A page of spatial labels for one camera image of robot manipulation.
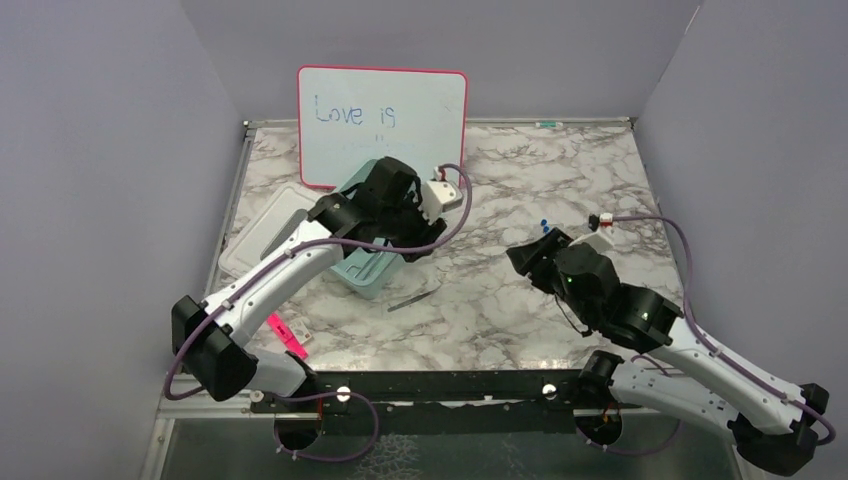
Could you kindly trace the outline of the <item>white bin lid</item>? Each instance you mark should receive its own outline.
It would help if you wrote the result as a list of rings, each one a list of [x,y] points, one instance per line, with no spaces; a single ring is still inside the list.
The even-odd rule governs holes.
[[[301,185],[283,185],[262,201],[247,224],[227,242],[218,259],[225,273],[240,277],[268,257],[306,218],[321,194]]]

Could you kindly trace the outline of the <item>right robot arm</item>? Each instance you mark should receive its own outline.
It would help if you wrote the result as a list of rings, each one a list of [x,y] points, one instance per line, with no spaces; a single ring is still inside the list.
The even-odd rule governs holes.
[[[829,400],[815,383],[797,385],[753,366],[698,328],[661,294],[619,280],[597,234],[571,239],[549,230],[506,251],[517,274],[564,302],[592,333],[684,373],[670,378],[596,350],[571,396],[592,407],[635,404],[696,425],[735,446],[749,463],[796,474],[819,444],[813,425]]]

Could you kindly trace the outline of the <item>teal plastic bin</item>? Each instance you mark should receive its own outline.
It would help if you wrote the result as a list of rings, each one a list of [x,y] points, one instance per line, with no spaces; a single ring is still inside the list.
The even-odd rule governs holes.
[[[376,166],[378,160],[364,163],[343,185],[338,186],[331,196],[343,194],[352,200],[356,188],[363,183]],[[358,296],[375,299],[392,276],[404,266],[404,258],[396,253],[358,248],[329,269],[329,274],[342,282]]]

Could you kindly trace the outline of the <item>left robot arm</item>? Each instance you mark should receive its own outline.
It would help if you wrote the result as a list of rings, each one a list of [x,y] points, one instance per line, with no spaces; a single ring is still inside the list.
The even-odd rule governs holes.
[[[309,369],[295,354],[263,360],[246,344],[278,307],[357,250],[395,253],[407,262],[452,238],[443,214],[470,207],[465,174],[447,178],[449,165],[423,180],[392,157],[362,167],[360,179],[321,197],[294,231],[255,267],[203,300],[189,295],[171,309],[175,360],[163,395],[183,400],[207,392],[221,402],[246,388],[276,393],[298,411],[313,401]]]

